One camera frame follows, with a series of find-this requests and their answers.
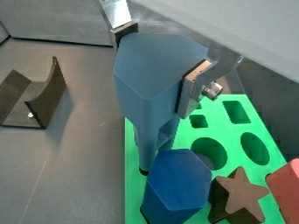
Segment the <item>circular hole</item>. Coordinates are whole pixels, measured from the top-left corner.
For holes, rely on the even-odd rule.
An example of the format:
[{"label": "circular hole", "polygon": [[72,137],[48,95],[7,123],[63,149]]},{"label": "circular hole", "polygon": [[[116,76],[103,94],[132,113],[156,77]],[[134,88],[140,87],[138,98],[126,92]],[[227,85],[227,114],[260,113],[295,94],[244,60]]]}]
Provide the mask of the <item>circular hole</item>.
[{"label": "circular hole", "polygon": [[244,133],[240,137],[240,144],[248,158],[259,165],[267,165],[270,161],[268,151],[259,137]]},{"label": "circular hole", "polygon": [[212,138],[198,138],[191,145],[191,150],[212,171],[219,170],[228,161],[226,149]]}]

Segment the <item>brown star-shaped block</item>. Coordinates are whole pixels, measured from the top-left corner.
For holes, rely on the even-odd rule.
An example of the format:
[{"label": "brown star-shaped block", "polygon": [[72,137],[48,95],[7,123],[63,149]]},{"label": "brown star-shaped block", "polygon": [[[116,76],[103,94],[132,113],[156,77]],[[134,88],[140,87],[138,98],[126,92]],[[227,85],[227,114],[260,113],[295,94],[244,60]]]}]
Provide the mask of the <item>brown star-shaped block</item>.
[{"label": "brown star-shaped block", "polygon": [[210,189],[210,222],[227,220],[231,224],[255,224],[266,221],[258,200],[270,191],[248,182],[244,168],[240,166],[227,178],[218,176]]}]

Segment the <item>green shape sorter board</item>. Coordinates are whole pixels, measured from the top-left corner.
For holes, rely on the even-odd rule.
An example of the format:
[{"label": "green shape sorter board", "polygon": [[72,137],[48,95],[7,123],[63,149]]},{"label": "green shape sorter board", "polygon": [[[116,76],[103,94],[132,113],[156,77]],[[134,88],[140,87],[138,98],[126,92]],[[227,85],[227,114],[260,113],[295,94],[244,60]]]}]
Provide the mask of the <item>green shape sorter board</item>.
[{"label": "green shape sorter board", "polygon": [[[216,101],[204,98],[190,117],[180,121],[172,148],[192,149],[204,155],[214,163],[212,178],[227,177],[238,166],[243,166],[250,182],[260,186],[267,186],[267,174],[286,164],[244,94],[223,94]],[[126,119],[126,224],[146,224],[140,214],[146,177],[138,168],[134,125]],[[259,200],[259,205],[266,216],[264,223],[286,223],[271,193]],[[184,223],[208,224],[210,210],[211,204],[207,202],[206,207]]]}]

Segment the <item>star block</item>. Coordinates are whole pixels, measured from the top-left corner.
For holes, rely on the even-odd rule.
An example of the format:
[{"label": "star block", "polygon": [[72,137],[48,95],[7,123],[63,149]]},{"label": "star block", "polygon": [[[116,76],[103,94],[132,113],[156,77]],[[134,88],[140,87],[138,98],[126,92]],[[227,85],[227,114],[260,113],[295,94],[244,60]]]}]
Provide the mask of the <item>star block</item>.
[{"label": "star block", "polygon": [[299,158],[266,177],[287,224],[299,223]]},{"label": "star block", "polygon": [[231,224],[264,222],[258,200],[268,193],[266,187],[250,183],[243,167],[238,167],[227,178],[218,176],[210,189],[210,222],[216,223],[223,219]]}]

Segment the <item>blue block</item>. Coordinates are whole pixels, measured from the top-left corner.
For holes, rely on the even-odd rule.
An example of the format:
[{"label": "blue block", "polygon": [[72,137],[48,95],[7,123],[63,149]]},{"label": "blue block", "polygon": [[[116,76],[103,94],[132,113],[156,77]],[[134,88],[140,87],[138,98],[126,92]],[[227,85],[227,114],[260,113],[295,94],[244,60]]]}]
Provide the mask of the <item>blue block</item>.
[{"label": "blue block", "polygon": [[135,125],[143,171],[151,168],[155,150],[172,148],[180,81],[208,59],[207,51],[182,35],[131,33],[122,38],[114,71],[116,92],[122,113]]},{"label": "blue block", "polygon": [[147,176],[142,212],[151,224],[184,223],[206,206],[211,170],[191,150],[164,150]]}]

